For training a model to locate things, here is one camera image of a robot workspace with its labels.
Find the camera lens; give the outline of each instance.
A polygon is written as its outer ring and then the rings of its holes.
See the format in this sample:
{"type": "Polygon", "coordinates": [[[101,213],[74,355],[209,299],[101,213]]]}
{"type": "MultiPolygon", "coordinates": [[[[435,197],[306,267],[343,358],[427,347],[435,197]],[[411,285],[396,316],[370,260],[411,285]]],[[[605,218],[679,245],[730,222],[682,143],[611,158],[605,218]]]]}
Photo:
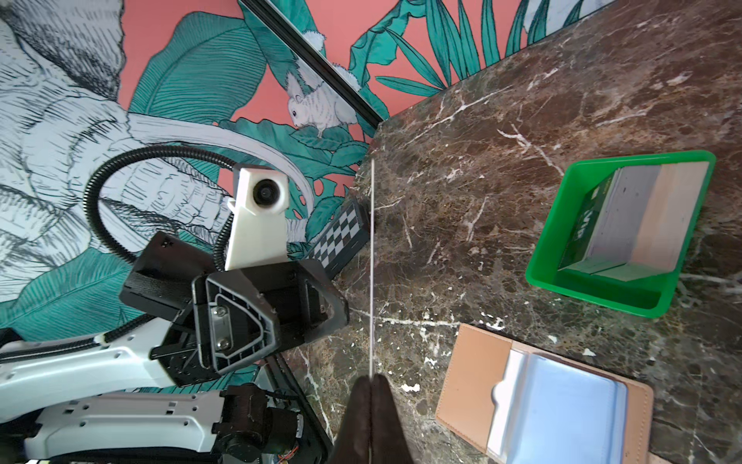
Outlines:
{"type": "Polygon", "coordinates": [[[279,196],[278,184],[270,179],[259,181],[252,190],[252,198],[258,206],[272,206],[278,202],[279,196]]]}

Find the squirrel's ear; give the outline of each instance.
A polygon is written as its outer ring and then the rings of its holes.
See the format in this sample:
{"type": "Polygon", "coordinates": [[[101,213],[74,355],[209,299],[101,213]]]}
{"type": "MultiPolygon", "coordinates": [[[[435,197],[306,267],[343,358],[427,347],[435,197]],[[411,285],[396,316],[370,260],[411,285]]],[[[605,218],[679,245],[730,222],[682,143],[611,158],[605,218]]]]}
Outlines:
{"type": "Polygon", "coordinates": [[[291,71],[286,73],[286,92],[299,103],[304,99],[304,91],[301,90],[301,84],[299,84],[298,79],[296,79],[296,76],[291,71]]]}

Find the green plastic tray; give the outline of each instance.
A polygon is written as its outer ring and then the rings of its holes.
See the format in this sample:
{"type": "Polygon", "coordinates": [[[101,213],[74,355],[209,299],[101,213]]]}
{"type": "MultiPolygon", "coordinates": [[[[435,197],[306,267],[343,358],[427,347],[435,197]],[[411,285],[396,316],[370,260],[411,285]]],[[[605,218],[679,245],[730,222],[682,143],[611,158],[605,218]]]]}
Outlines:
{"type": "Polygon", "coordinates": [[[646,318],[657,318],[670,307],[680,269],[693,236],[696,219],[706,196],[716,157],[704,150],[680,151],[678,153],[646,154],[601,160],[586,160],[572,164],[564,174],[556,200],[546,219],[544,230],[525,271],[528,283],[562,295],[572,296],[591,303],[609,307],[625,313],[646,318]],[[686,163],[708,161],[709,170],[700,190],[693,218],[686,234],[680,259],[673,272],[635,281],[622,282],[612,278],[589,275],[573,270],[557,270],[562,252],[572,231],[582,199],[601,180],[623,166],[637,164],[686,163]]]}

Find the checkerboard pattern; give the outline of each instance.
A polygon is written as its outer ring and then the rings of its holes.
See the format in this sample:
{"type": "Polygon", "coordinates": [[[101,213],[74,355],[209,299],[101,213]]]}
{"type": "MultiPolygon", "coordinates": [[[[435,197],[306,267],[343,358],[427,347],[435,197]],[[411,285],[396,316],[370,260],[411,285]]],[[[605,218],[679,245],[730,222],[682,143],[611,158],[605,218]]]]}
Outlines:
{"type": "Polygon", "coordinates": [[[368,218],[351,200],[320,233],[314,247],[306,254],[322,263],[328,276],[335,277],[369,240],[368,218]]]}

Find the screw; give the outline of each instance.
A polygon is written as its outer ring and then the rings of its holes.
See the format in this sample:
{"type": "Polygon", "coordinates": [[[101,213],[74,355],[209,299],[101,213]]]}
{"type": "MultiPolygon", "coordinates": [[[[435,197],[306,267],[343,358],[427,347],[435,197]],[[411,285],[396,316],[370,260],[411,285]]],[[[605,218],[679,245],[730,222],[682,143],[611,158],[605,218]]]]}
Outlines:
{"type": "Polygon", "coordinates": [[[232,347],[232,342],[229,339],[221,339],[217,342],[217,348],[219,351],[226,351],[232,347]]]}

